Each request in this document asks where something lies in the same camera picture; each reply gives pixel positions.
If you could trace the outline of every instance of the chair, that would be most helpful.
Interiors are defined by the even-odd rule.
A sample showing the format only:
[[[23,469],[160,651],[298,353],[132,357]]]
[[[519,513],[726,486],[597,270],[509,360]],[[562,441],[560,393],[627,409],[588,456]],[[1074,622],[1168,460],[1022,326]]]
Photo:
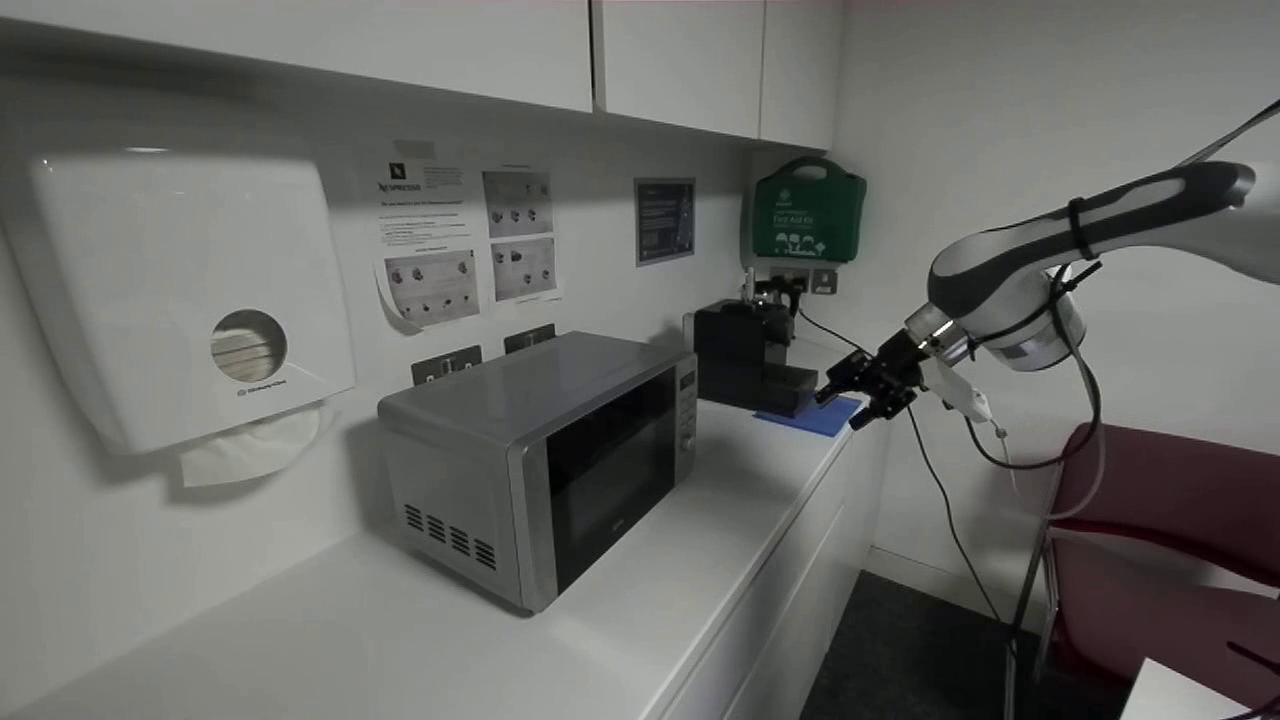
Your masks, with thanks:
[[[1280,675],[1228,640],[1280,656],[1280,456],[1099,428],[1064,464],[1056,513],[1093,494],[1099,445],[1099,494],[1043,537],[1056,659],[1133,679],[1150,656],[1239,705],[1273,700]]]

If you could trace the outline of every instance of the white cabinet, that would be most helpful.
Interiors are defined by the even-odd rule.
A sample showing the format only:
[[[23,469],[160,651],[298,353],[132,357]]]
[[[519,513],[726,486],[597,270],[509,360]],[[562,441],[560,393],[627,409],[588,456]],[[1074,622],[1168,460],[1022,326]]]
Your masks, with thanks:
[[[0,0],[0,20],[592,107],[588,0]]]
[[[766,0],[758,139],[832,148],[839,68],[843,0]]]
[[[763,0],[597,0],[597,103],[758,135]]]
[[[597,0],[597,107],[832,148],[843,0]]]
[[[0,20],[806,148],[832,144],[843,56],[843,0],[0,0]]]
[[[876,528],[888,433],[843,438],[766,564],[661,720],[798,717]]]

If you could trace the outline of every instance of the green first aid box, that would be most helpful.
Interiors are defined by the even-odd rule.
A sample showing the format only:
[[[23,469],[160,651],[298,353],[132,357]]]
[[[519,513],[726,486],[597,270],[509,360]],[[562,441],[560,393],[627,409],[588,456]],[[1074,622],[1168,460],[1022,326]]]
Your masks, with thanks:
[[[832,159],[803,158],[756,186],[752,253],[766,259],[854,259],[869,186]]]

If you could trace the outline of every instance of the blue object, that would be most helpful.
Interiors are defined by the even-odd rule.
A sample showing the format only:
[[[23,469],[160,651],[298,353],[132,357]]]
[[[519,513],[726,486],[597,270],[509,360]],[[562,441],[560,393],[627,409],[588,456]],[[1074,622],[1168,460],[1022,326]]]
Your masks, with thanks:
[[[810,433],[810,438],[839,438],[846,418],[854,418],[858,409],[864,409],[864,400],[835,396],[829,406],[806,400],[794,418],[766,418],[766,412],[756,412],[756,418],[766,425]]]

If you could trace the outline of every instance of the microwave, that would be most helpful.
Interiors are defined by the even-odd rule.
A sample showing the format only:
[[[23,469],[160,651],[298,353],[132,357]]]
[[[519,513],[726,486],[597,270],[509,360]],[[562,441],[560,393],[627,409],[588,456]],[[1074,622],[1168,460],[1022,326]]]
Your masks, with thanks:
[[[684,475],[696,357],[560,338],[378,400],[391,537],[530,616]]]

